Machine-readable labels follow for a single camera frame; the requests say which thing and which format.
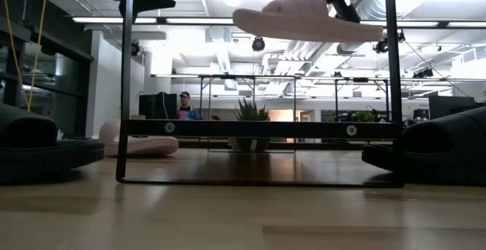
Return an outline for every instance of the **computer monitor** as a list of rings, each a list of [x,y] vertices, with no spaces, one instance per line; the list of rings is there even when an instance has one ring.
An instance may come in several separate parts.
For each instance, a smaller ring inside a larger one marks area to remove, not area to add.
[[[177,94],[140,95],[138,114],[146,119],[177,119]]]
[[[449,116],[475,108],[473,97],[428,97],[431,119]]]

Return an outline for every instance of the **pink slipper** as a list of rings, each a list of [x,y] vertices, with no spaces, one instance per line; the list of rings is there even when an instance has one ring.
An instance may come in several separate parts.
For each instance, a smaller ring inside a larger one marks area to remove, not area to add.
[[[120,121],[107,122],[99,130],[99,140],[105,144],[105,155],[118,155]],[[169,155],[177,151],[178,140],[174,137],[154,136],[146,138],[128,137],[129,155]]]
[[[329,17],[326,0],[274,0],[262,11],[238,9],[235,25],[256,36],[314,42],[371,42],[383,38],[381,26]]]

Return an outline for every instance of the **person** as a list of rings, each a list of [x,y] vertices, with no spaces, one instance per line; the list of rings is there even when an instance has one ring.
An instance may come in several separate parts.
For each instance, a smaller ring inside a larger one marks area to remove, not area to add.
[[[199,112],[191,106],[191,95],[187,91],[182,91],[179,94],[181,98],[181,105],[177,108],[180,120],[202,120]]]

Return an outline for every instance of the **black slipper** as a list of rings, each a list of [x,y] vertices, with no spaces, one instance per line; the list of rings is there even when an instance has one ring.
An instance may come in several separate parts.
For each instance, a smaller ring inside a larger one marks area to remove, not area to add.
[[[67,172],[103,159],[98,141],[57,141],[54,121],[0,104],[0,182]]]
[[[486,108],[420,123],[403,134],[402,164],[392,148],[366,145],[362,159],[406,182],[486,185]]]

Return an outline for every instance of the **black camera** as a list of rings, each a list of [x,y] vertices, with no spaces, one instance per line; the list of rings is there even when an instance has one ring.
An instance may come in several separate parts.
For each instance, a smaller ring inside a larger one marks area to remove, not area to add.
[[[142,48],[140,48],[139,41],[131,41],[131,56],[139,56],[142,53]]]
[[[265,49],[264,38],[261,36],[255,37],[255,40],[253,40],[253,44],[251,45],[251,48],[253,49],[254,52],[263,51]]]

